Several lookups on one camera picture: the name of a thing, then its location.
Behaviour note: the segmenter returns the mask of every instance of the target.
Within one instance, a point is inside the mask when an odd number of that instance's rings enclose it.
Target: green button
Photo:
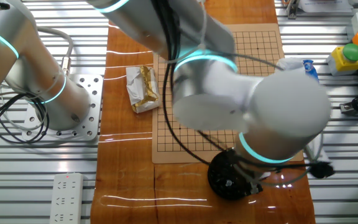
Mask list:
[[[348,60],[358,61],[358,46],[356,44],[346,44],[342,52]]]

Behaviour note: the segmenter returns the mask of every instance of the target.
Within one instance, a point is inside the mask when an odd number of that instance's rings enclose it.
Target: wooden table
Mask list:
[[[206,8],[223,24],[277,23],[273,0],[207,0]],[[128,66],[152,66],[152,53],[114,26],[108,50],[93,224],[315,223],[306,177],[229,202],[210,189],[207,166],[153,164],[152,112],[132,111],[125,77]],[[286,170],[268,180],[290,180],[302,172]]]

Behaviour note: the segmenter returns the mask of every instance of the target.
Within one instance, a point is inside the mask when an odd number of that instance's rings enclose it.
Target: metal frame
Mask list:
[[[92,141],[98,135],[99,120],[101,117],[101,101],[103,92],[103,77],[101,75],[72,75],[71,79],[81,85],[89,93],[91,98],[90,111],[87,117],[75,128],[66,131],[55,131],[49,129],[42,141],[68,142],[68,141]],[[28,105],[27,114],[24,120],[25,127],[32,127],[39,124],[33,106]],[[35,137],[39,129],[35,131],[23,131],[22,137],[30,140]]]

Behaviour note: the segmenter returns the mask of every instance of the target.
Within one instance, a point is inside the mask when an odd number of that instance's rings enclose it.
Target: wooden board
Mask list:
[[[280,31],[277,24],[238,24],[228,25],[236,43],[236,52],[277,63],[284,58]],[[239,73],[249,76],[265,77],[274,73],[274,68],[251,59],[238,57],[236,64]],[[162,93],[163,79],[167,64],[164,59],[154,55],[154,69],[160,93]],[[195,130],[187,128],[175,121],[172,113],[172,95],[167,91],[167,113],[171,127],[180,141],[197,156],[206,161],[219,153],[207,140]],[[234,147],[234,137],[238,133],[234,130],[204,131],[215,142],[223,147]],[[299,153],[293,161],[302,161],[303,153]],[[153,111],[153,162],[155,164],[198,162],[182,149],[172,137],[165,123],[162,106]]]
[[[277,23],[273,0],[207,0],[206,8],[223,24]],[[206,165],[153,164],[152,112],[132,111],[125,78],[126,67],[151,66],[152,53],[114,26],[108,50],[92,224],[315,223],[306,177],[292,187],[266,187],[261,194],[228,202],[209,187]],[[123,54],[132,52],[144,53]],[[300,173],[286,170],[268,181]],[[191,202],[204,207],[185,206]]]

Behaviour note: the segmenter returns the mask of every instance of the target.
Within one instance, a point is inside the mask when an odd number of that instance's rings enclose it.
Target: power strip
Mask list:
[[[80,224],[82,186],[82,174],[55,176],[49,224]]]

